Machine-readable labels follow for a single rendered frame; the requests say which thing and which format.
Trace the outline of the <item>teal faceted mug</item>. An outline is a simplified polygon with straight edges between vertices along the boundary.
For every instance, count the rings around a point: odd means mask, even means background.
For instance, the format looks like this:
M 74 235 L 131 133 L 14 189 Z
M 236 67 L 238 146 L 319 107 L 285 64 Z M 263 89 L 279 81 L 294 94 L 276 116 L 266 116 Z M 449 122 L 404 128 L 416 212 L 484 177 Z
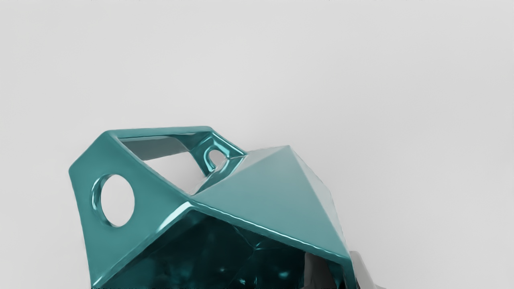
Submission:
M 363 289 L 332 194 L 290 146 L 107 130 L 69 169 L 92 289 Z

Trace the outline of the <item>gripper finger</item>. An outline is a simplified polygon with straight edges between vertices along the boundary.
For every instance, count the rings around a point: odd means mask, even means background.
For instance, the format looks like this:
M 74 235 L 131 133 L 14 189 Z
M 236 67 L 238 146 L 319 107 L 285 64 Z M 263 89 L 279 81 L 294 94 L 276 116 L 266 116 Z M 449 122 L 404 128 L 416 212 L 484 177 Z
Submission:
M 350 251 L 355 278 L 359 289 L 386 289 L 373 281 L 361 254 L 358 251 Z

